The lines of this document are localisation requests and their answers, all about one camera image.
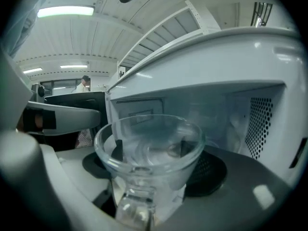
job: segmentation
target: fluorescent light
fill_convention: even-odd
[[[59,6],[40,9],[38,11],[38,18],[61,15],[61,14],[80,14],[80,15],[93,15],[94,8],[83,6]]]
[[[36,71],[42,71],[42,69],[39,67],[39,68],[35,68],[35,69],[26,70],[26,71],[24,71],[24,74],[36,72]]]
[[[62,65],[61,68],[69,68],[69,67],[88,67],[87,65]]]

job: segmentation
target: ventilation holes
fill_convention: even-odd
[[[121,100],[121,101],[116,101],[116,103],[133,103],[133,102],[144,102],[144,101],[152,101],[152,100],[160,100],[160,98]]]
[[[250,118],[245,143],[254,159],[260,158],[269,135],[272,109],[273,104],[269,98],[251,98],[250,100]]]

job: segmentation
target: ceiling beam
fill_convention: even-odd
[[[21,67],[36,65],[47,62],[67,62],[67,61],[99,61],[108,63],[117,63],[116,59],[103,57],[103,56],[85,56],[85,55],[56,55],[56,56],[44,56],[33,59],[28,59],[24,61],[18,61],[17,63]]]
[[[185,2],[192,11],[204,35],[221,30],[214,16],[205,6],[204,0],[186,0]]]
[[[123,30],[126,30],[128,32],[137,34],[139,36],[143,36],[143,30],[126,22],[121,19],[101,14],[101,13],[93,13],[92,16],[89,15],[78,15],[78,14],[64,14],[64,15],[57,15],[56,18],[67,18],[67,19],[79,19],[79,20],[90,20],[90,21],[96,21],[101,23],[110,24],[113,26],[117,26]],[[42,18],[38,18],[39,20],[52,20],[55,19],[55,16],[46,16]]]

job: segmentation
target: clear glass bowl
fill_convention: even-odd
[[[167,205],[191,175],[205,145],[201,129],[172,115],[137,115],[103,127],[95,151],[126,189],[116,219],[139,230],[154,225],[157,206]]]

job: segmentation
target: person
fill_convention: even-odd
[[[89,78],[89,76],[84,75],[81,79],[81,83],[76,88],[76,93],[88,92],[89,89],[86,86],[89,86],[90,83],[91,83],[91,79]]]

